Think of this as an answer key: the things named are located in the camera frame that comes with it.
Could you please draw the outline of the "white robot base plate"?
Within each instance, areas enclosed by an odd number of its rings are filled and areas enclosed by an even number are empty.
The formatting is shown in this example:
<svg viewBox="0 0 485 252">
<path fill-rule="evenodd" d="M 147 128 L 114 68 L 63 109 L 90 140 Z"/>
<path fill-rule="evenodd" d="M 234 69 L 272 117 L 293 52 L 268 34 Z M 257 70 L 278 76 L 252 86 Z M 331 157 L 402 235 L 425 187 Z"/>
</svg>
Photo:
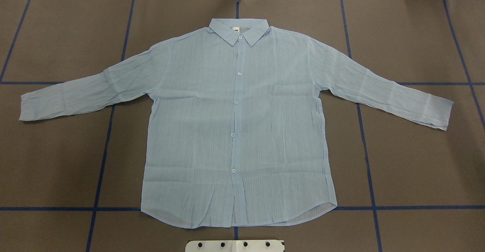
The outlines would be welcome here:
<svg viewBox="0 0 485 252">
<path fill-rule="evenodd" d="M 189 241 L 186 252 L 284 252 L 283 240 L 199 240 Z"/>
</svg>

